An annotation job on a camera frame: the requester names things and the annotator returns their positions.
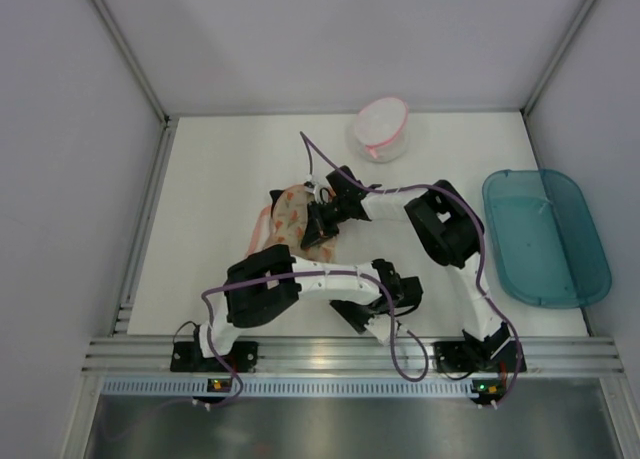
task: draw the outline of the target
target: clear plastic bowl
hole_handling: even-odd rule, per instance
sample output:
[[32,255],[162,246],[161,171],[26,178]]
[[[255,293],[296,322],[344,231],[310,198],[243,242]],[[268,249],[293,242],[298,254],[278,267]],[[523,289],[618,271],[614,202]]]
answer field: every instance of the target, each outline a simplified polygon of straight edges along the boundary
[[482,187],[498,277],[514,298],[567,309],[602,300],[611,272],[578,185],[560,172],[498,171]]
[[372,102],[356,116],[349,139],[371,162],[389,162],[407,149],[407,104],[397,97]]

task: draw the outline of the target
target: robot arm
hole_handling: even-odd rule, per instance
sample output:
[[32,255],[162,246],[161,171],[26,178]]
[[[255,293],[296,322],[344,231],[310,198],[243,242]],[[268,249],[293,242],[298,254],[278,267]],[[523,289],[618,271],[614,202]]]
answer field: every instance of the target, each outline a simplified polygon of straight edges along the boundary
[[[303,275],[309,272],[316,274]],[[219,354],[227,354],[244,331],[271,322],[298,301],[330,302],[356,331],[369,331],[385,343],[391,330],[388,301],[378,286],[359,277],[361,274],[382,283],[391,293],[394,307],[417,307],[422,299],[419,279],[401,278],[390,262],[377,259],[358,266],[326,264],[292,256],[282,244],[232,266],[227,271],[227,284],[283,273],[301,275],[225,293],[226,300],[220,302],[211,326],[212,342]],[[197,332],[204,358],[214,356],[207,334],[209,324],[204,323]]]
[[[355,180],[347,166],[340,169]],[[490,363],[509,342],[510,333],[475,286],[480,261],[478,233],[460,204],[433,190],[371,194],[337,171],[327,180],[335,196],[327,203],[309,203],[302,247],[334,237],[338,223],[347,219],[409,220],[429,257],[447,268],[456,292],[453,300],[463,320],[465,354],[478,367]],[[449,182],[441,180],[435,185],[462,199]],[[483,288],[488,291],[486,281]]]

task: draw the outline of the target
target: black joint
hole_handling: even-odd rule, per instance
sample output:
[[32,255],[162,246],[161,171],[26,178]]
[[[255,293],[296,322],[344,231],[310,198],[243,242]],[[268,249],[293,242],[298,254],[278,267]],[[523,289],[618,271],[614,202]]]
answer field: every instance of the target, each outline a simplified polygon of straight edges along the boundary
[[[234,284],[268,275],[292,273],[294,258],[284,244],[271,246],[231,266],[227,282]],[[225,292],[229,314],[227,321],[240,329],[268,324],[298,300],[301,286],[294,278],[279,279],[269,288],[266,282]]]
[[[340,170],[356,180],[347,166],[340,167]],[[308,222],[300,244],[302,249],[322,244],[337,236],[338,224],[341,222],[348,219],[369,220],[361,204],[362,199],[368,194],[367,191],[349,182],[338,171],[331,172],[327,181],[335,195],[326,204],[312,201],[307,205]]]
[[[192,341],[180,341],[173,345],[171,372],[222,372],[227,369],[215,357],[204,358],[200,349],[200,326],[196,327]],[[251,372],[258,362],[258,343],[254,341],[236,341],[224,356],[225,362],[236,372]]]
[[[440,180],[435,185],[462,200],[448,181]],[[441,266],[462,269],[466,260],[480,251],[480,238],[471,217],[448,195],[429,190],[410,201],[405,211],[425,251]],[[484,233],[480,218],[474,216]]]

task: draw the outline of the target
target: gray wall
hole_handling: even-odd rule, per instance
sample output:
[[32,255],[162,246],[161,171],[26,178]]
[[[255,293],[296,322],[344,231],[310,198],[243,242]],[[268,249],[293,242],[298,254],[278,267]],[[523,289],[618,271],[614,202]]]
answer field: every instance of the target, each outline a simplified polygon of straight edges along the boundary
[[580,0],[107,0],[170,113],[518,109]]
[[602,0],[532,116],[544,165],[582,187],[613,274],[590,310],[640,401],[640,0]]
[[0,0],[0,456],[56,457],[158,124],[86,0]]

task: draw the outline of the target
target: purple cable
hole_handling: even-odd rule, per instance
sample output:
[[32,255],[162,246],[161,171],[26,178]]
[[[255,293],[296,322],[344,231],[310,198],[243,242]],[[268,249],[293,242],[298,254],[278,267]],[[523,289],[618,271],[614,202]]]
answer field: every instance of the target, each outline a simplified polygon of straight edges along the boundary
[[450,199],[453,199],[469,215],[469,218],[471,219],[471,222],[473,223],[473,227],[475,228],[475,230],[476,230],[476,232],[478,234],[478,242],[480,244],[480,264],[478,265],[478,272],[476,274],[476,288],[478,289],[480,294],[482,294],[482,297],[484,297],[484,299],[487,301],[487,304],[489,304],[489,307],[491,307],[493,312],[495,312],[496,315],[500,319],[502,319],[502,321],[504,321],[509,326],[509,328],[513,332],[513,337],[514,337],[515,343],[516,343],[517,358],[516,358],[516,367],[515,367],[515,370],[513,372],[513,378],[511,379],[511,382],[509,383],[509,386],[507,387],[507,390],[505,391],[504,396],[502,396],[502,398],[500,399],[499,403],[504,401],[511,394],[511,391],[513,390],[513,386],[515,385],[515,382],[516,382],[516,378],[518,377],[518,373],[520,372],[520,367],[522,367],[522,356],[523,356],[522,343],[520,342],[520,336],[518,335],[518,331],[516,331],[516,328],[514,327],[514,325],[511,322],[511,320],[507,316],[505,316],[504,313],[500,309],[498,309],[498,306],[496,306],[496,304],[493,302],[493,300],[489,297],[489,293],[484,290],[484,288],[482,287],[482,284],[480,282],[481,279],[482,279],[482,273],[484,271],[484,263],[485,263],[485,259],[486,259],[486,248],[485,248],[485,243],[484,243],[484,233],[482,232],[482,227],[480,226],[480,222],[478,221],[478,218],[476,217],[476,215],[473,212],[473,210],[471,209],[471,207],[469,207],[469,205],[465,201],[460,199],[455,194],[452,194],[451,192],[447,191],[446,189],[443,189],[441,187],[438,187],[438,186],[435,186],[435,185],[432,185],[432,184],[415,184],[415,185],[412,185],[412,186],[398,187],[396,189],[372,189],[370,187],[366,187],[363,184],[361,184],[358,181],[356,181],[355,179],[353,179],[352,177],[350,177],[344,171],[342,171],[331,159],[329,159],[318,148],[318,146],[316,146],[313,143],[313,141],[311,139],[309,139],[305,135],[304,132],[300,131],[300,136],[302,137],[302,140],[304,141],[305,145],[310,146],[314,151],[316,151],[316,153],[327,164],[329,164],[333,169],[335,169],[343,178],[345,178],[351,184],[353,184],[356,187],[359,187],[360,189],[362,189],[364,191],[367,191],[367,192],[370,192],[370,193],[373,193],[373,194],[393,194],[393,193],[396,193],[396,192],[414,191],[416,189],[432,190],[432,191],[439,192],[440,194],[443,194],[443,195],[447,196]]

